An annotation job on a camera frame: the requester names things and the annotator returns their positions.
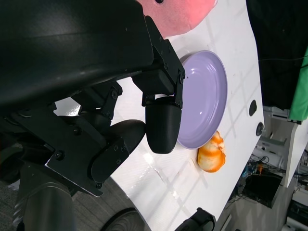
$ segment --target wire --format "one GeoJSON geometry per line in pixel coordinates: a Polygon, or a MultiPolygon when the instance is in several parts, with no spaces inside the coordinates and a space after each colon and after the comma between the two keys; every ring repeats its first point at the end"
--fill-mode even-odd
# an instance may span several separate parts
{"type": "Polygon", "coordinates": [[[266,175],[266,174],[261,174],[260,177],[274,177],[274,178],[277,178],[277,179],[280,179],[282,180],[282,177],[279,177],[279,176],[273,176],[273,175],[266,175]]]}
{"type": "Polygon", "coordinates": [[[296,61],[296,60],[305,59],[306,57],[308,57],[308,55],[306,55],[304,57],[300,57],[300,58],[294,58],[294,59],[282,59],[282,58],[259,59],[259,62],[269,61],[269,60],[275,60],[275,61],[296,61]]]}

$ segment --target black circular part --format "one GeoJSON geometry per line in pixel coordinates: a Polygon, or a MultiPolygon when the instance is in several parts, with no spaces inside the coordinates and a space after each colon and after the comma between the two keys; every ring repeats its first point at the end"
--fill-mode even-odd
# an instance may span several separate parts
{"type": "Polygon", "coordinates": [[[63,151],[57,151],[55,156],[56,156],[56,160],[63,160],[65,157],[65,154],[63,151]]]}
{"type": "Polygon", "coordinates": [[[126,208],[115,214],[101,231],[142,231],[145,224],[135,208],[126,208]]]}
{"type": "Polygon", "coordinates": [[[180,75],[179,78],[180,78],[180,84],[183,84],[183,82],[184,82],[184,77],[183,77],[183,75],[180,75]]]}
{"type": "Polygon", "coordinates": [[[125,152],[125,151],[126,151],[126,147],[123,146],[123,147],[121,148],[121,152],[125,152]]]}
{"type": "Polygon", "coordinates": [[[116,92],[115,90],[113,90],[113,91],[111,92],[111,97],[112,97],[114,100],[117,99],[117,92],[116,92]]]}
{"type": "Polygon", "coordinates": [[[264,131],[264,125],[262,122],[260,122],[257,126],[256,135],[260,136],[262,135],[262,132],[264,131]]]}
{"type": "Polygon", "coordinates": [[[96,188],[97,188],[97,189],[100,189],[100,188],[102,187],[102,185],[103,185],[102,183],[97,183],[97,184],[96,184],[96,188]]]}
{"type": "Polygon", "coordinates": [[[255,100],[252,100],[249,106],[249,115],[253,116],[253,114],[257,111],[257,103],[255,100]]]}
{"type": "Polygon", "coordinates": [[[74,134],[75,136],[79,136],[82,132],[82,129],[80,127],[75,127],[74,128],[74,134]]]}

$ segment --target black cable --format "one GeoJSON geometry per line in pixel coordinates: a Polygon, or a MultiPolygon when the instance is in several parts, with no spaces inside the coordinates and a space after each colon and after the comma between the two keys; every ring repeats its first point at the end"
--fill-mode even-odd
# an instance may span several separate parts
{"type": "Polygon", "coordinates": [[[304,56],[304,57],[300,57],[300,58],[294,58],[294,59],[269,58],[269,59],[260,59],[259,62],[269,61],[269,60],[276,60],[276,61],[296,61],[296,60],[305,59],[306,57],[308,57],[308,55],[306,55],[306,56],[304,56]]]}

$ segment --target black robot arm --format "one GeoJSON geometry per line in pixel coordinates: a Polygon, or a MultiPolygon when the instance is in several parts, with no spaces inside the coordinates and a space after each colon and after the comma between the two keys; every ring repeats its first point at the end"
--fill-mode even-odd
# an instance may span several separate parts
{"type": "Polygon", "coordinates": [[[27,163],[62,191],[100,196],[145,133],[153,152],[173,150],[184,79],[170,42],[135,0],[0,2],[0,180],[27,185],[27,163]],[[110,126],[123,92],[116,81],[126,77],[143,92],[136,103],[146,123],[110,126]],[[54,113],[67,97],[81,105],[78,116],[54,113]]]}

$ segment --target gray floor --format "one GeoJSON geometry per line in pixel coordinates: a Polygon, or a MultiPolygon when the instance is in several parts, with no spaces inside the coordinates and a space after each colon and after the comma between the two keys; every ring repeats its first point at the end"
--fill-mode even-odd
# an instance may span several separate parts
{"type": "MultiPolygon", "coordinates": [[[[0,184],[0,231],[16,230],[12,227],[16,198],[17,191],[0,184]]],[[[111,178],[105,182],[104,194],[101,197],[95,198],[77,192],[73,196],[73,204],[78,231],[99,231],[113,215],[125,208],[134,207],[111,178]]],[[[144,231],[150,231],[147,225],[144,231]]]]}
{"type": "Polygon", "coordinates": [[[227,217],[232,218],[226,231],[280,231],[285,223],[286,213],[295,187],[293,179],[288,188],[282,188],[272,209],[241,199],[232,205],[227,204],[214,231],[220,231],[227,217]]]}

